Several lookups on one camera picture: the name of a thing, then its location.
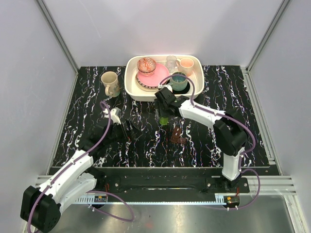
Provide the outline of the green pill bottle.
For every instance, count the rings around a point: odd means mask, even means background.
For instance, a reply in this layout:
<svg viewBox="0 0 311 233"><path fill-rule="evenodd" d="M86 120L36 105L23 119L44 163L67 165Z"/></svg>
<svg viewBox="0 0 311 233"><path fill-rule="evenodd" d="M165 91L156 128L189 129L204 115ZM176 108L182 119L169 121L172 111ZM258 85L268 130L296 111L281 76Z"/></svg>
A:
<svg viewBox="0 0 311 233"><path fill-rule="evenodd" d="M169 117L168 116L161 116L159 118L159 123L162 126L168 125L168 122L169 122Z"/></svg>

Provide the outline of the brown pill organizer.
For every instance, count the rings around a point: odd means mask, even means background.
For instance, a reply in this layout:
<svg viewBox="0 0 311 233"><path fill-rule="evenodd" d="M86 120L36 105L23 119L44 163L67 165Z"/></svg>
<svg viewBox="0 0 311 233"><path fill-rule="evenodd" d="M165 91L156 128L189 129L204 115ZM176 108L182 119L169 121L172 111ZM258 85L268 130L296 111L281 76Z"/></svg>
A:
<svg viewBox="0 0 311 233"><path fill-rule="evenodd" d="M181 137L181 128L174 127L170 141L174 144L185 144L186 139Z"/></svg>

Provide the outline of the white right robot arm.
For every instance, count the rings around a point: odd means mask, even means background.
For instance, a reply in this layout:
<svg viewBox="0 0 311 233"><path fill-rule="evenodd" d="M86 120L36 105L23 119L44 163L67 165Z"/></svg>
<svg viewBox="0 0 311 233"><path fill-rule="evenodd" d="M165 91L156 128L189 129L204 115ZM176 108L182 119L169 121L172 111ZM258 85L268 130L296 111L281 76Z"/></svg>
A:
<svg viewBox="0 0 311 233"><path fill-rule="evenodd" d="M246 128L232 115L195 103L185 96L176 97L164 87L155 93L155 104L160 117L182 117L194 120L214 131L216 145L223 153L221 188L232 192L238 187L241 155L248 140Z"/></svg>

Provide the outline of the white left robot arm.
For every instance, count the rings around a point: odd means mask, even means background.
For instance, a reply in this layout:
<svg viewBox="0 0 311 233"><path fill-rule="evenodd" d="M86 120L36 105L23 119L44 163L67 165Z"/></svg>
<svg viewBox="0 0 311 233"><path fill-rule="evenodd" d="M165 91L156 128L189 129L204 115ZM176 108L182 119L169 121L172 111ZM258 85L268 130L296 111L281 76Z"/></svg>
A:
<svg viewBox="0 0 311 233"><path fill-rule="evenodd" d="M122 123L103 119L82 141L70 160L38 187L23 193L20 217L43 233L50 232L62 213L89 191L115 191L118 178L107 178L93 165L115 142L135 142L141 131L130 120Z"/></svg>

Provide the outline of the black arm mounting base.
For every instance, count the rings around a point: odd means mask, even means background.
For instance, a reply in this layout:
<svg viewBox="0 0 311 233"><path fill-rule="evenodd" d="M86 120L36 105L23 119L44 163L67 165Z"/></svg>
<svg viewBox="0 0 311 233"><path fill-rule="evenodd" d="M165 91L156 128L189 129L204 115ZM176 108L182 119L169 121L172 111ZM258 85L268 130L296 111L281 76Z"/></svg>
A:
<svg viewBox="0 0 311 233"><path fill-rule="evenodd" d="M109 189L123 190L195 190L209 193L249 194L248 180L241 175L234 181L222 175L221 168L202 167L104 167Z"/></svg>

